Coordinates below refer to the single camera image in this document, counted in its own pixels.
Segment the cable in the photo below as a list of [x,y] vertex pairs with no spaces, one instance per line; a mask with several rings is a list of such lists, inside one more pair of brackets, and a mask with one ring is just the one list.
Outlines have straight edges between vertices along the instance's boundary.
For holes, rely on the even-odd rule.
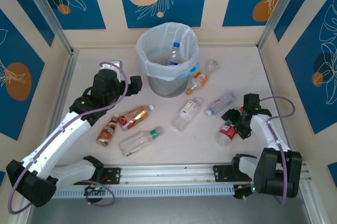
[[96,204],[96,203],[91,203],[91,202],[89,202],[89,200],[88,200],[88,196],[92,193],[92,192],[94,192],[94,190],[92,190],[92,191],[90,191],[86,196],[85,196],[85,200],[86,200],[86,202],[88,203],[88,205],[91,205],[91,206],[96,206],[96,207],[109,207],[109,206],[112,206],[114,203],[115,203],[115,195],[114,195],[114,193],[110,190],[110,188],[108,187],[108,186],[105,186],[105,185],[103,185],[103,184],[101,184],[101,183],[99,183],[99,182],[94,182],[94,181],[91,181],[91,180],[82,180],[81,182],[84,182],[84,183],[91,183],[91,184],[95,184],[95,185],[98,185],[98,186],[101,186],[101,187],[103,187],[105,190],[107,190],[108,192],[110,192],[110,194],[112,195],[112,197],[113,197],[113,200],[110,202],[110,203],[108,203],[108,204]]
[[292,116],[293,114],[295,114],[295,105],[294,103],[292,103],[291,100],[285,98],[285,97],[282,97],[282,96],[271,96],[271,97],[267,97],[267,98],[264,98],[264,99],[260,99],[260,101],[264,101],[264,100],[267,100],[267,99],[284,99],[286,101],[288,101],[290,103],[290,105],[292,106],[293,110],[290,114],[287,114],[287,115],[280,115],[280,116],[273,116],[273,117],[270,117],[268,120],[267,120],[267,125],[268,125],[268,128],[270,130],[270,132],[272,133],[275,141],[277,142],[277,146],[279,147],[280,149],[280,153],[281,153],[281,158],[282,158],[282,166],[283,166],[283,195],[282,195],[282,202],[279,201],[278,198],[277,201],[280,202],[282,205],[285,204],[286,202],[286,193],[287,193],[287,190],[288,190],[288,173],[287,173],[287,169],[286,169],[286,161],[285,161],[285,154],[284,154],[284,151],[283,151],[283,148],[281,146],[281,144],[278,142],[278,137],[276,135],[276,133],[274,132],[271,124],[269,123],[271,120],[274,120],[274,119],[281,119],[281,118],[287,118],[287,117],[290,117]]
[[[105,107],[102,107],[102,108],[98,108],[98,109],[94,109],[94,110],[91,110],[91,111],[87,111],[87,112],[84,112],[76,117],[74,117],[73,119],[71,119],[69,122],[67,122],[63,127],[61,127],[50,139],[49,141],[36,153],[36,155],[33,157],[33,160],[35,161],[42,153],[43,151],[52,143],[53,140],[55,140],[55,138],[61,133],[64,131],[65,128],[67,128],[69,125],[71,125],[71,123],[73,123],[75,120],[77,119],[80,119],[82,118],[83,116],[86,116],[86,115],[90,115],[90,114],[94,114],[94,113],[97,113],[97,112],[101,112],[101,111],[105,111],[105,110],[109,110],[111,108],[113,108],[115,105],[117,105],[119,102],[121,102],[121,100],[125,97],[126,95],[126,92],[127,92],[127,88],[128,88],[128,80],[127,80],[127,77],[125,75],[125,73],[123,72],[123,70],[121,68],[119,68],[117,65],[115,64],[112,64],[110,62],[101,62],[100,63],[100,66],[102,67],[102,65],[104,64],[108,64],[108,65],[111,65],[113,67],[115,67],[117,70],[120,71],[120,73],[123,75],[123,78],[124,78],[124,81],[125,81],[125,88],[124,88],[124,92],[123,94],[119,97],[119,99],[117,101],[115,101],[114,103],[112,103],[111,105],[108,105],[108,106],[105,106]],[[31,161],[28,163],[28,165],[26,166],[26,168],[22,171],[22,173],[19,175],[19,177],[17,178],[17,180],[15,181],[14,183],[14,186],[12,188],[12,191],[11,193],[9,194],[9,199],[8,199],[8,204],[7,204],[7,208],[8,208],[8,212],[11,214],[11,215],[17,215],[18,213],[21,213],[23,212],[24,210],[26,210],[28,207],[30,207],[32,205],[32,203],[29,203],[27,206],[25,206],[24,208],[18,210],[18,211],[14,211],[12,209],[12,202],[13,202],[13,198],[14,198],[14,193],[19,185],[19,183],[21,182],[23,176],[26,174],[26,172],[29,170],[29,168],[32,166],[32,164],[34,163],[34,161]]]
[[245,188],[248,188],[248,187],[252,187],[252,186],[249,185],[249,186],[238,187],[238,188],[235,188],[234,191],[245,189]]

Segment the white bottle cap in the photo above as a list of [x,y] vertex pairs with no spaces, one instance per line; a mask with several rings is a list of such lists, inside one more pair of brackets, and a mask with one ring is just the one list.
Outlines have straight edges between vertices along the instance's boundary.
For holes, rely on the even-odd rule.
[[196,99],[196,101],[198,101],[200,104],[202,103],[202,102],[204,102],[204,100],[202,99],[202,98],[200,98],[200,97],[197,97],[197,98],[195,98]]
[[209,116],[209,115],[212,115],[212,112],[211,112],[209,109],[207,109],[207,110],[205,111],[205,114]]

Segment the white floor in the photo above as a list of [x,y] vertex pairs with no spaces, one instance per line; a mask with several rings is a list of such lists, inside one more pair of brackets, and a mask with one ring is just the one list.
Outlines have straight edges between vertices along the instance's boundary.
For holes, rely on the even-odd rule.
[[[201,67],[206,64],[208,59],[217,60],[219,70],[211,76],[202,90],[195,92],[190,97],[183,93],[175,98],[162,98],[151,91],[147,77],[142,74],[138,66],[138,56],[134,48],[81,50],[63,114],[68,111],[73,101],[92,85],[93,77],[99,70],[98,64],[102,61],[123,61],[123,69],[127,76],[142,76],[143,88],[137,95],[126,97],[102,117],[90,131],[71,146],[60,159],[59,164],[69,164],[87,155],[96,157],[104,164],[114,165],[219,163],[230,162],[237,153],[259,155],[262,148],[254,134],[246,140],[242,140],[237,135],[227,147],[221,147],[216,143],[215,135],[223,125],[220,116],[226,109],[217,116],[208,117],[203,113],[208,104],[227,90],[233,90],[238,97],[237,101],[230,105],[228,109],[240,108],[243,105],[243,95],[248,93],[259,94],[260,98],[271,96],[271,90],[257,48],[202,46]],[[193,97],[204,99],[202,111],[185,132],[180,133],[170,123],[182,106]],[[148,119],[127,132],[123,132],[118,126],[108,147],[102,147],[96,143],[97,135],[114,113],[124,114],[137,106],[148,104],[155,106],[155,110]],[[264,101],[261,105],[263,108],[269,109],[272,115],[277,114],[273,100]],[[281,123],[279,121],[274,123],[284,139]],[[155,142],[130,157],[122,155],[118,143],[141,130],[151,130],[156,126],[162,126],[165,133],[158,137]]]

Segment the water bottle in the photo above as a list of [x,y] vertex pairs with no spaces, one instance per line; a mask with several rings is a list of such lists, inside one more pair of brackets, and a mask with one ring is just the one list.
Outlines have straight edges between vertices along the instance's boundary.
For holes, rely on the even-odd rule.
[[181,55],[180,55],[180,44],[174,43],[171,49],[171,54],[166,59],[165,65],[178,65],[182,62]]
[[139,132],[137,135],[121,142],[119,147],[123,155],[128,157],[129,155],[132,155],[144,147],[150,145],[155,138],[162,134],[162,127],[156,127],[151,131]]
[[216,115],[230,103],[236,100],[236,96],[232,91],[227,92],[225,95],[221,96],[219,99],[211,103],[207,110],[205,111],[206,115]]
[[202,98],[194,98],[189,100],[189,102],[186,103],[183,109],[180,110],[177,117],[174,118],[171,125],[180,132],[183,132],[190,123],[190,121],[200,110],[202,102]]
[[210,75],[218,68],[218,63],[214,60],[210,60],[209,63],[199,71],[190,81],[189,88],[186,90],[186,94],[191,95],[195,90],[203,87],[208,81]]

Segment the bottle label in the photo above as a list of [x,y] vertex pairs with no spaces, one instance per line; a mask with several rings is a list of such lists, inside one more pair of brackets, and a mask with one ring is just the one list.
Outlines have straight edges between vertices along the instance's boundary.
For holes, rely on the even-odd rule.
[[166,60],[166,63],[165,63],[165,65],[178,65],[178,63],[175,63],[175,62],[172,62],[172,61]]
[[158,137],[158,134],[157,134],[156,130],[150,131],[150,134],[151,134],[152,139],[155,139],[155,138]]
[[104,129],[109,132],[111,135],[113,135],[115,133],[114,128],[110,127],[110,126],[105,126]]
[[198,79],[202,85],[205,85],[206,82],[208,81],[209,78],[207,78],[207,76],[205,74],[203,74],[202,72],[198,72],[197,74],[195,74],[194,78]]
[[124,131],[136,126],[148,117],[147,111],[143,106],[136,108],[125,115],[118,118],[118,122]]
[[232,122],[227,120],[225,124],[221,127],[220,133],[227,135],[231,140],[233,140],[234,136],[236,135],[237,131],[234,128]]
[[220,99],[217,99],[215,102],[213,102],[210,106],[214,107],[216,104],[218,104],[220,102]]
[[190,121],[193,116],[198,112],[197,109],[194,108],[195,103],[193,101],[187,102],[183,109],[180,111],[180,116],[185,120]]

